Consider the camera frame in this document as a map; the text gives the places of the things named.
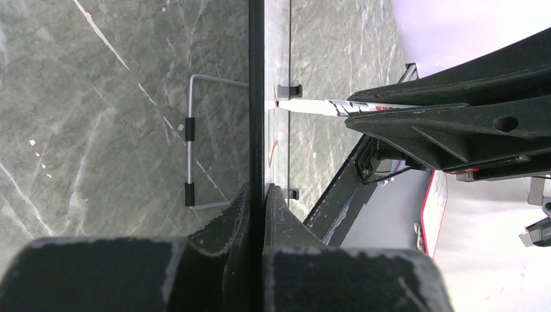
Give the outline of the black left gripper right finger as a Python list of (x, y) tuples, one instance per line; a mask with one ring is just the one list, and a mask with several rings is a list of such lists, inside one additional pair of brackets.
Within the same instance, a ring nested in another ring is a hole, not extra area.
[(263, 250), (265, 311), (452, 311), (435, 263), (414, 250), (332, 248), (270, 184)]

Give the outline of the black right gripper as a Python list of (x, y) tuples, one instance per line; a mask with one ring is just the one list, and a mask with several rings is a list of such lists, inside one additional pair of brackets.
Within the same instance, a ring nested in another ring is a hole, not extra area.
[(378, 139), (380, 158), (442, 170), (457, 181), (544, 176), (550, 174), (549, 94), (546, 29), (421, 79), (357, 91), (350, 101), (428, 107), (358, 114), (345, 124)]

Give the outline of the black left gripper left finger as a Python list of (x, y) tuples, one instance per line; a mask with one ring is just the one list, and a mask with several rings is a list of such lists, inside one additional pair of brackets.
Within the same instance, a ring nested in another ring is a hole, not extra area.
[(186, 237), (49, 237), (1, 280), (2, 311), (247, 311), (250, 186)]

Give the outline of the white marker pen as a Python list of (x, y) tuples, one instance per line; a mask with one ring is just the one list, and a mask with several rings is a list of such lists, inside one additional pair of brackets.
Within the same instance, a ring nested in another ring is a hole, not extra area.
[(290, 112), (317, 114), (323, 116), (348, 118), (364, 112), (388, 111), (392, 109), (409, 109), (417, 105), (372, 103), (334, 99), (277, 99), (275, 106)]

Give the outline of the wire whiteboard stand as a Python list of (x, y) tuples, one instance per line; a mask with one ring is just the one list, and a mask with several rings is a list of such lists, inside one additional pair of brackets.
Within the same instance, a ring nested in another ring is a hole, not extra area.
[[(249, 180), (249, 84), (195, 73), (188, 83), (183, 124), (185, 206), (191, 210), (230, 204), (242, 183)], [(279, 185), (285, 199), (300, 192), (289, 183), (290, 112), (279, 105), (288, 101), (288, 87), (268, 87), (261, 122), (266, 183)]]

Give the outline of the white framed whiteboard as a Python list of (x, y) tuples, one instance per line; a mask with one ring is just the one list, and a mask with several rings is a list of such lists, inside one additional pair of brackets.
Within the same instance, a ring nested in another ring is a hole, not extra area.
[(290, 113), (278, 103), (290, 97), (290, 1), (249, 1), (250, 177), (255, 190), (290, 185)]

